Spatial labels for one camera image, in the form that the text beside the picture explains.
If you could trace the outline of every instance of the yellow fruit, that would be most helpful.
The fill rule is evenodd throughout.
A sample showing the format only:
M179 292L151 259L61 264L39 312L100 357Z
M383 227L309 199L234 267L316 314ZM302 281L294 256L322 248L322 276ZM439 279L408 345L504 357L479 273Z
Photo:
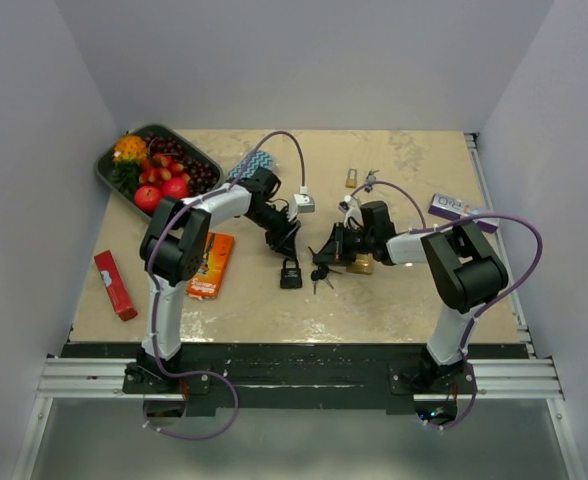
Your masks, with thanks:
M114 163L142 163L147 158L147 145L141 137L125 135L114 146Z

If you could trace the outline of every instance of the black padlock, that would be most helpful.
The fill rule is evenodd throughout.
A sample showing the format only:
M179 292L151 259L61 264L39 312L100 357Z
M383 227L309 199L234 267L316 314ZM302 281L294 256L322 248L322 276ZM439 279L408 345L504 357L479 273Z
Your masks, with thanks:
M287 262L292 261L295 267L288 267ZM290 260L286 258L283 260L283 268L281 269L281 288L291 290L294 288L303 288L303 276L298 265L298 260Z

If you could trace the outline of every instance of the white and purple box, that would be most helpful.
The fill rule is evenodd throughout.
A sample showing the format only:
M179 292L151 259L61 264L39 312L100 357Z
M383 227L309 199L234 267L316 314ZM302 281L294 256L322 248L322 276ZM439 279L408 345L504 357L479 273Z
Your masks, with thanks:
M435 193L428 210L432 215L446 218L448 220L457 220L468 215L477 215L479 213L492 213L485 207L478 207L471 203L464 202L457 198L448 197L440 193ZM481 230L487 233L494 233L498 229L498 218L483 218L477 220L476 224Z

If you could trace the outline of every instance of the blue checkered object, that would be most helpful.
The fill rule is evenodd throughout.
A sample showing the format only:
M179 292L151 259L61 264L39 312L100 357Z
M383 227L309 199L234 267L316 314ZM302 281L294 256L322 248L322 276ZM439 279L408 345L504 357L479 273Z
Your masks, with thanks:
M238 173L241 171L241 165L247 158L247 155L243 158L241 163L239 163L232 170L230 170L230 173L227 174L227 178L235 178L238 175ZM247 168L243 172L243 178L249 178L252 175L254 175L254 172L259 167L267 168L268 170L271 170L272 167L274 167L274 159L269 153L264 152L263 150L258 150L252 156L250 163L247 165Z

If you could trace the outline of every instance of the white wall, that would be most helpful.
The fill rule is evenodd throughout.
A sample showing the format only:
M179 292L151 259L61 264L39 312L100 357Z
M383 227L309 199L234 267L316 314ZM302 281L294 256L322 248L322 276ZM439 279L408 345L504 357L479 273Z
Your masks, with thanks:
M553 354L588 470L588 0L557 0L480 136L497 209L540 227L522 290L539 355ZM531 241L506 227L522 271Z
M478 131L552 0L56 0L121 128Z
M0 1L0 478L46 353L71 324L105 203L115 124L50 0Z

